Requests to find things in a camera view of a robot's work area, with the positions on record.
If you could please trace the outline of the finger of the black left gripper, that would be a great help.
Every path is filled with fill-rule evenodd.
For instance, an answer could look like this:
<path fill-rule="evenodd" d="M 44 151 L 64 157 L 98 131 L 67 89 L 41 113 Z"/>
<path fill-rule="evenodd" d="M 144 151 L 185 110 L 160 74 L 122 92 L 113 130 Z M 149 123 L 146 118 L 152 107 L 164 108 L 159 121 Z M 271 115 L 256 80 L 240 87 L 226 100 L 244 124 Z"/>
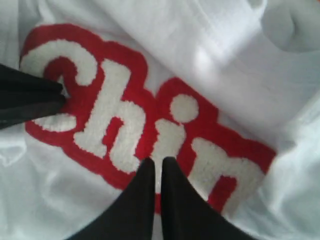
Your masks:
<path fill-rule="evenodd" d="M 18 100 L 13 103 L 1 103 L 0 129 L 56 115 L 65 103 L 66 98 L 64 96 L 47 96 L 36 100 Z"/>
<path fill-rule="evenodd" d="M 62 84 L 0 65 L 0 101 L 15 103 L 53 102 L 62 105 Z"/>

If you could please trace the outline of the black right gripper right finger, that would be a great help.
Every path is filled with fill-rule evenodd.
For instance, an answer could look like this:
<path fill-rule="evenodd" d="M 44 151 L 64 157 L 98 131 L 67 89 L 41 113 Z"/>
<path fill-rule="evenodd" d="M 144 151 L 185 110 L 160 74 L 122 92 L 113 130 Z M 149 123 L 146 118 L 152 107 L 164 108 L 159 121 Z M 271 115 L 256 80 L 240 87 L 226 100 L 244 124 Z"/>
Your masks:
<path fill-rule="evenodd" d="M 160 210 L 165 240 L 249 240 L 193 188 L 174 157 L 162 162 Z"/>

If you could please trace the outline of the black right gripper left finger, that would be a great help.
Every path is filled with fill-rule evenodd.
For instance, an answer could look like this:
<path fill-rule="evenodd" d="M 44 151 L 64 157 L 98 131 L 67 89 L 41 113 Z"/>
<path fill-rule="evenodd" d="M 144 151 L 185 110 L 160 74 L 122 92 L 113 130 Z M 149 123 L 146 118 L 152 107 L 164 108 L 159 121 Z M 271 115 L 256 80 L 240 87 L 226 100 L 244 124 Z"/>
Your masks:
<path fill-rule="evenodd" d="M 155 214 L 155 163 L 144 159 L 118 198 L 70 240 L 150 240 Z"/>

